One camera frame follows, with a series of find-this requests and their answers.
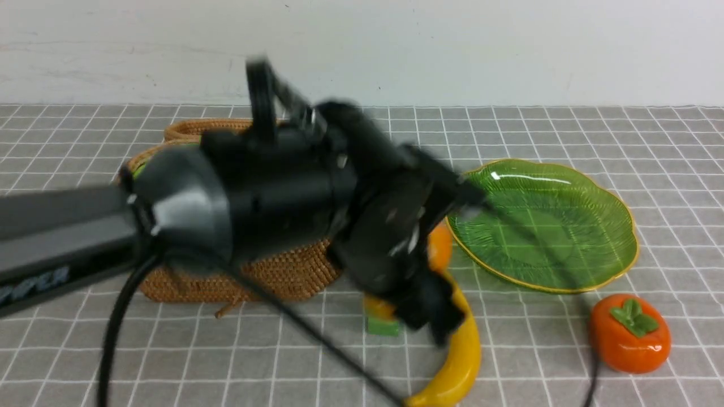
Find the orange persimmon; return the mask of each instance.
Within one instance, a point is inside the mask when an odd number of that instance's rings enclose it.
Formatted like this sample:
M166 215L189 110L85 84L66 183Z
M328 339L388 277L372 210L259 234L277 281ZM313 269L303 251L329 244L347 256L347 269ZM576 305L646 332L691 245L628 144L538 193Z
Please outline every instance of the orange persimmon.
M614 294L593 308L591 347L611 369L642 374L658 369L671 352L671 333L658 311L642 298Z

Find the black cable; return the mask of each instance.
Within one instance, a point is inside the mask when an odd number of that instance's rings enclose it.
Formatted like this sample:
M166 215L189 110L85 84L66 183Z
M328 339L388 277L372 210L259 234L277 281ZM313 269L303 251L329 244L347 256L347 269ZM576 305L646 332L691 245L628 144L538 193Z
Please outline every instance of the black cable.
M113 305L111 317L106 326L106 334L103 339L103 353L101 355L101 365L98 368L98 392L96 393L97 407L108 406L109 386L111 382L111 373L113 372L113 358L116 353L116 344L118 335L121 332L121 324L123 317L128 310L128 306L133 299L133 294L146 279L146 276L160 264L159 256L152 255L148 257L126 280L120 294Z
M513 217L506 214L503 210L493 206L490 202L485 205L485 210L488 211L492 216L502 220L505 224L511 226L520 236L524 237L528 242L538 246L549 259L555 260L557 268L560 271L562 277L566 279L570 285L571 290L575 290L581 287L577 281L575 275L568 270L564 263L557 257L557 255L551 250L550 246L542 244L533 232L528 228L524 227L520 222L514 220ZM580 308L585 311L586 315L590 315L592 308L586 299L582 295L576 296L580 300ZM591 349L591 369L593 371L590 374L591 383L589 385L588 393L586 394L586 400L584 401L583 407L590 407L593 404L593 398L596 394L596 388L598 383L598 376L600 371L601 361L595 351Z
M197 251L170 251L167 255L169 258L176 259L187 259L194 261L195 263L202 262L213 262L214 266L223 270L227 275L233 278L239 285L249 289L254 295L257 295L262 300L271 304L275 307L279 313L289 317L299 328L301 328L307 335L313 337L319 341L329 352L337 357L344 365L353 371L360 374L367 382L377 389L382 395L392 401L393 405L398 407L405 407L405 399L395 394L392 389L386 386L383 382L377 379L373 374L369 373L362 367L357 361L354 361L346 353L342 352L332 341L326 338L320 331L315 329L309 322L307 322L297 311L284 304L278 297L270 293L266 288L259 285L254 279L239 272L239 269L234 268L231 264L218 259L217 257L201 253Z

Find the leaf-shaped green dish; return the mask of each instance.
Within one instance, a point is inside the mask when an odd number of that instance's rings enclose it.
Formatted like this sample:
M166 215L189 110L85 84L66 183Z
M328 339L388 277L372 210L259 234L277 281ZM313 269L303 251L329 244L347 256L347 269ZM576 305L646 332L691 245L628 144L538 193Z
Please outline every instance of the leaf-shaped green dish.
M490 214L447 218L458 245L506 280L549 293L582 293L625 274L639 257L634 218L626 205L572 168L503 159L466 177L539 241L531 242ZM550 249L542 250L541 244Z

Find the yellow banana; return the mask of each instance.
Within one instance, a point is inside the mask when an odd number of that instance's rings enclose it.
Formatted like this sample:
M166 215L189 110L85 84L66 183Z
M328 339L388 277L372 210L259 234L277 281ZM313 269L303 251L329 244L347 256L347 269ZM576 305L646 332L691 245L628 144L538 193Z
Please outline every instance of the yellow banana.
M409 397L408 407L452 407L468 394L475 385L482 360L480 337L470 305L463 292L447 272L442 275L453 286L452 300L465 312L465 321L450 336L447 359L430 383L419 393ZM381 319L393 319L393 309L378 298L366 296L364 299L368 312Z

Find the woven rattan basket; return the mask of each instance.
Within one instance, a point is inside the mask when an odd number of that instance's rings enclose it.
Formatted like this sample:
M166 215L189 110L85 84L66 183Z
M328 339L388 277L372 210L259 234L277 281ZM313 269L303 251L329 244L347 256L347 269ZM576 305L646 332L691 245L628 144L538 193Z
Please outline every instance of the woven rattan basket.
M170 145L193 143L191 140L171 140L153 147L128 162L131 171L144 165L156 152ZM327 261L327 242L321 241L296 248L253 264L243 266L242 273L253 277L277 297L286 301L301 301L323 290L339 277L339 272ZM243 301L256 301L246 289L223 274L201 278L184 272L172 272L167 267L152 271L140 286L141 292L153 301L167 303L204 302L227 303L216 312L220 318Z
M201 138L204 130L231 129L241 131L249 128L252 121L249 119L191 119L176 122L164 131L164 141L194 140Z

